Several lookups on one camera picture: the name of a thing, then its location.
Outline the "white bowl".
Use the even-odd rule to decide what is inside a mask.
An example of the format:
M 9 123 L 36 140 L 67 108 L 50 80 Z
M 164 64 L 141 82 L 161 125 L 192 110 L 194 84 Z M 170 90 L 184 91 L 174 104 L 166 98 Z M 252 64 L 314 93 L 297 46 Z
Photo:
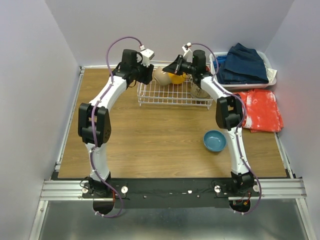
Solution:
M 161 66 L 158 66 L 156 70 L 153 72 L 153 78 L 157 81 L 160 86 L 167 86 L 172 83 L 172 80 L 169 74 L 163 71 Z

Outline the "orange bowl blue outside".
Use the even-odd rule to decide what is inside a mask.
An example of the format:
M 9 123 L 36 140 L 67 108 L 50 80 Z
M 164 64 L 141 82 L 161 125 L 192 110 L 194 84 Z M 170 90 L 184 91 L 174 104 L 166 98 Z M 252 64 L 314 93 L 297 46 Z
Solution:
M 176 75 L 173 73 L 168 73 L 171 83 L 174 85 L 182 84 L 185 81 L 185 78 L 182 75 Z

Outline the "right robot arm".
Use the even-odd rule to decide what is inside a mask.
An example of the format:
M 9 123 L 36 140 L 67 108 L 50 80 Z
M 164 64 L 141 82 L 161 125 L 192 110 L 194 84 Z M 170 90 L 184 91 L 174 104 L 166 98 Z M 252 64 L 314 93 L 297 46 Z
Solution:
M 215 121 L 227 134 L 227 146 L 231 157 L 230 191 L 236 196 L 243 195 L 253 187 L 255 178 L 243 142 L 242 122 L 245 114 L 242 99 L 223 88 L 208 71 L 203 50 L 195 50 L 191 62 L 178 55 L 172 63 L 163 68 L 163 71 L 177 76 L 191 75 L 193 83 L 216 102 Z

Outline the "black bowl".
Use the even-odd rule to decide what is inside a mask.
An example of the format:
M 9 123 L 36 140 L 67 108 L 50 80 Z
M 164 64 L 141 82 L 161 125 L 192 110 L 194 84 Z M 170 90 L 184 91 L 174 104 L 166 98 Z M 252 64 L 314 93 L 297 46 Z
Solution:
M 208 99 L 210 97 L 206 91 L 199 88 L 195 83 L 190 88 L 190 95 L 194 99 Z

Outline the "white wire dish rack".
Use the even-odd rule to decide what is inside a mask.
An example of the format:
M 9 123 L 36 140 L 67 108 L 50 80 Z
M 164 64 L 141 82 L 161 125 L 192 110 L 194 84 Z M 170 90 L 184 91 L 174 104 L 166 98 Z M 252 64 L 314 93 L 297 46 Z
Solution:
M 137 84 L 138 103 L 142 104 L 160 104 L 160 105 L 179 105 L 179 106 L 200 106 L 210 108 L 213 102 L 211 97 L 207 99 L 192 98 L 190 90 L 193 84 L 193 79 L 190 74 L 182 74 L 185 81 L 181 84 L 169 84 L 160 86 L 152 75 L 152 81 L 146 85 L 143 83 Z

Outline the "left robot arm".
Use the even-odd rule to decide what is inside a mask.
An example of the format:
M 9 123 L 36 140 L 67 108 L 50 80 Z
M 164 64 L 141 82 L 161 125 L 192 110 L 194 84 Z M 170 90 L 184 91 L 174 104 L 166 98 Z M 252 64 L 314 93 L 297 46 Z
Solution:
M 110 71 L 109 79 L 99 94 L 78 109 L 78 135 L 88 151 L 91 173 L 86 189 L 91 194 L 107 197 L 113 190 L 108 183 L 111 176 L 107 164 L 107 142 L 112 133 L 110 111 L 132 82 L 149 84 L 154 65 L 150 61 L 153 50 L 140 47 L 140 51 L 125 49 L 120 63 Z

